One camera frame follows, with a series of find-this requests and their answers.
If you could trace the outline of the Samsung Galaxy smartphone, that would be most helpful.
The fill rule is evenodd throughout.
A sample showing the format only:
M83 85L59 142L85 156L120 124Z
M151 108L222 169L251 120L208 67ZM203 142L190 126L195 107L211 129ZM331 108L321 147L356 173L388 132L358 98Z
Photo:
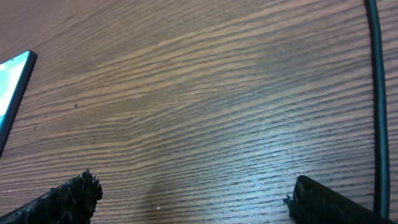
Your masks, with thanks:
M37 54L26 50L1 64L1 154L36 60Z

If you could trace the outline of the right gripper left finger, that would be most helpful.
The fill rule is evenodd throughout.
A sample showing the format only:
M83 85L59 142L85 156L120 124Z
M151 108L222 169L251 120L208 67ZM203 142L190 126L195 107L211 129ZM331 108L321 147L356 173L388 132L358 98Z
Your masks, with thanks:
M1 224L89 224L102 196L100 181L86 170L1 216Z

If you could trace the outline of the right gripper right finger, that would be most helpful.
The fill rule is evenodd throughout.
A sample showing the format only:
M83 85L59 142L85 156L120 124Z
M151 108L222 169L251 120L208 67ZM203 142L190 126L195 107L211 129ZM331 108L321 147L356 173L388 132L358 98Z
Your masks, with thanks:
M293 195L284 203L299 224L396 224L306 175L297 177Z

